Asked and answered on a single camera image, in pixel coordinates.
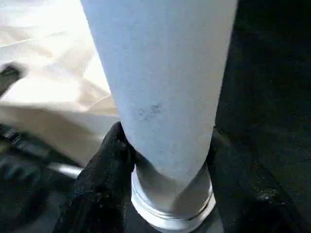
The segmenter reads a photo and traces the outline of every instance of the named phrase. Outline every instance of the gloved hand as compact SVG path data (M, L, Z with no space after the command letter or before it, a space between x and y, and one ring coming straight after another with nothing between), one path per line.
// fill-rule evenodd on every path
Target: gloved hand
M54 233L120 233L131 199L135 150L121 123L114 124L78 176Z

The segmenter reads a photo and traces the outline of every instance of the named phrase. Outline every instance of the white tube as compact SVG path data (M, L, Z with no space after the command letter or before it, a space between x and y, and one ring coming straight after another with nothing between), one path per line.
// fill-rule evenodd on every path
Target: white tube
M203 165L236 0L82 4L126 136L142 155L132 202L161 231L189 232L214 205Z

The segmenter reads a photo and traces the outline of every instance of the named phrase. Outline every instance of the hand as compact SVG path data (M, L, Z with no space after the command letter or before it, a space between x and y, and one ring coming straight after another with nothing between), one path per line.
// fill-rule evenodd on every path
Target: hand
M123 217L131 200L134 155L121 123L114 124L78 176L54 233L123 232Z

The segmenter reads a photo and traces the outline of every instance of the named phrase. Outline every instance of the black plastic part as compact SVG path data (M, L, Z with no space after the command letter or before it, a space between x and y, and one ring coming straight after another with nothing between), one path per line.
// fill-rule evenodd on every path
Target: black plastic part
M17 80L21 79L21 70L14 64L7 65L0 73L0 96Z
M36 137L0 125L0 232L35 221L53 190L70 191L73 179L47 169L50 162L78 165Z

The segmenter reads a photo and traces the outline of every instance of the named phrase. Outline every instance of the white fabric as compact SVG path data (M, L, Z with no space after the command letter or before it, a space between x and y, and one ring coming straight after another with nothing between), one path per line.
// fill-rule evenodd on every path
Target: white fabric
M119 119L78 0L2 0L0 69L25 77L0 99L0 123L44 139L85 164Z

